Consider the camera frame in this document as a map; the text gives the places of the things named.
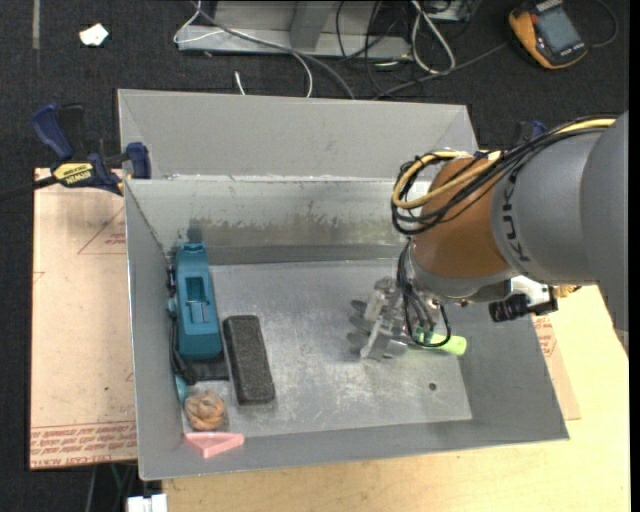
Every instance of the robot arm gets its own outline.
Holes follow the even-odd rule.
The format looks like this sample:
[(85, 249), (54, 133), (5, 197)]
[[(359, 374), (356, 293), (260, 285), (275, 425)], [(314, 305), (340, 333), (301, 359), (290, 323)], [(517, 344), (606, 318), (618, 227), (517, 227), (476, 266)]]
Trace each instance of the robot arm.
[[(375, 321), (370, 301), (361, 355), (389, 355), (390, 340), (443, 346), (449, 304), (487, 302), (495, 321), (553, 311), (554, 287), (569, 284), (599, 286), (628, 354), (628, 124), (628, 112), (586, 118), (508, 151), (405, 164), (391, 208), (408, 242), (384, 300), (377, 287)], [(411, 198), (417, 174), (440, 162), (429, 192)]]

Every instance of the gray metal tray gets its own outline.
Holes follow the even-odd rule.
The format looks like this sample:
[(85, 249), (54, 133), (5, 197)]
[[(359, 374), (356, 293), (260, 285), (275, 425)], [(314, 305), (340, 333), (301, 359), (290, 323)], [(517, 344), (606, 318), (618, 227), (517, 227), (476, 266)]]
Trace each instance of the gray metal tray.
[[(390, 180), (129, 181), (127, 251), (143, 479), (323, 464), (567, 437), (529, 319), (494, 324), (452, 309), (462, 358), (411, 351), (361, 361), (350, 301), (393, 275), (403, 240), (388, 219)], [(183, 443), (169, 364), (167, 257), (209, 249), (218, 312), (259, 316), (277, 399), (229, 406), (242, 447), (202, 459)]]

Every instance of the pink object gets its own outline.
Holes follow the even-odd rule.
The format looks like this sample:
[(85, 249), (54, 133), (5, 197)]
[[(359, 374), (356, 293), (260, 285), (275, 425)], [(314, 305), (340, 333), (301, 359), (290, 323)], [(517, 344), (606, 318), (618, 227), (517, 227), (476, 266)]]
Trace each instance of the pink object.
[(188, 432), (184, 440), (208, 459), (244, 444), (244, 435), (233, 432)]

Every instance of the black eraser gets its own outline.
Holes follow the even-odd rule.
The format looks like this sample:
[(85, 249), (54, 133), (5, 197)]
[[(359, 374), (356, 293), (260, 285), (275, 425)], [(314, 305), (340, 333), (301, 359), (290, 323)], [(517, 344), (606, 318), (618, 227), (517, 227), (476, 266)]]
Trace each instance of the black eraser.
[(222, 329), (238, 402), (262, 404), (273, 400), (276, 391), (258, 317), (230, 316)]

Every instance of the yellow cable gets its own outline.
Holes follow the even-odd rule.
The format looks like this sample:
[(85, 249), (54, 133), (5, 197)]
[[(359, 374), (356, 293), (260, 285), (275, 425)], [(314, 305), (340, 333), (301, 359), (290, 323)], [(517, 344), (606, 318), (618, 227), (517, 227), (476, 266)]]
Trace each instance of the yellow cable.
[[(564, 128), (554, 131), (552, 133), (554, 134), (567, 133), (567, 132), (572, 132), (577, 130), (584, 130), (588, 128), (607, 128), (611, 126), (615, 121), (616, 121), (615, 118), (608, 118), (608, 117), (604, 117), (601, 119), (592, 119), (589, 121), (581, 121), (569, 126), (565, 126)], [(498, 159), (502, 154), (503, 154), (502, 151), (493, 151), (491, 153), (488, 153), (486, 163), (479, 165), (476, 168), (472, 168), (470, 171), (466, 172), (465, 174), (458, 176), (455, 180), (452, 180), (449, 183), (446, 183), (445, 185), (442, 185), (441, 187), (438, 187), (435, 190), (431, 190), (427, 192), (425, 195), (417, 199), (413, 199), (411, 201), (401, 201), (400, 194), (402, 193), (402, 188), (406, 185), (407, 181), (409, 181), (409, 179), (414, 174), (424, 169), (430, 163), (438, 160), (451, 160), (457, 157), (471, 158), (471, 155), (469, 155), (464, 151), (434, 151), (433, 153), (428, 153), (424, 155), (422, 158), (420, 158), (419, 160), (416, 160), (416, 162), (414, 162), (413, 165), (409, 167), (407, 172), (405, 172), (401, 176), (401, 178), (398, 180), (397, 185), (393, 189), (393, 197), (392, 197), (393, 204), (396, 205), (398, 208), (403, 208), (405, 210), (411, 210), (413, 208), (417, 208), (418, 206), (424, 206), (427, 202), (432, 200), (434, 197), (440, 194), (443, 194), (444, 192), (447, 192), (448, 190), (451, 190), (454, 187), (457, 187), (461, 183), (464, 183), (466, 181), (469, 181), (472, 178), (475, 178), (479, 174), (482, 174), (482, 172), (484, 172), (488, 167), (493, 165), (493, 162), (496, 159)]]
[(555, 131), (553, 133), (566, 133), (575, 130), (584, 130), (586, 128), (608, 128), (615, 122), (615, 118), (603, 117), (602, 119), (592, 119), (590, 121), (582, 121)]
[[(402, 176), (402, 178), (400, 179), (400, 181), (398, 181), (398, 185), (396, 186), (396, 188), (393, 191), (393, 204), (395, 204), (398, 208), (404, 208), (405, 210), (410, 210), (412, 208), (417, 208), (418, 206), (423, 206), (424, 204), (426, 204), (428, 201), (432, 200), (434, 197), (443, 194), (444, 192), (447, 192), (448, 190), (451, 190), (452, 188), (457, 187), (458, 185), (460, 185), (461, 183), (465, 183), (467, 181), (469, 181), (472, 178), (475, 178), (477, 175), (482, 174), (482, 172), (484, 172), (488, 167), (493, 165), (493, 162), (500, 157), (500, 155), (502, 155), (502, 151), (493, 151), (491, 153), (488, 153), (487, 156), (487, 161), (482, 164), (477, 166), (476, 168), (472, 168), (470, 171), (466, 172), (465, 174), (462, 174), (461, 176), (458, 176), (456, 179), (450, 181), (449, 183), (446, 183), (444, 185), (442, 185), (441, 187), (438, 187), (435, 190), (431, 190), (429, 192), (427, 192), (425, 195), (423, 195), (422, 197), (418, 197), (417, 199), (413, 199), (412, 201), (401, 201), (400, 200), (400, 193), (402, 191), (402, 187), (404, 187), (405, 183), (409, 180), (409, 178), (411, 176), (413, 176), (417, 171), (419, 171), (420, 169), (422, 169), (424, 167), (424, 165), (420, 165), (420, 162), (422, 162), (422, 159), (420, 159), (418, 162), (416, 162), (415, 164), (413, 164), (409, 170)], [(448, 156), (448, 157), (443, 157), (447, 158), (447, 159), (451, 159), (454, 158), (454, 156), (458, 156), (458, 157), (467, 157), (467, 158), (471, 158), (471, 155), (469, 155), (468, 153), (464, 153), (464, 152), (456, 152), (455, 155), (453, 156)]]

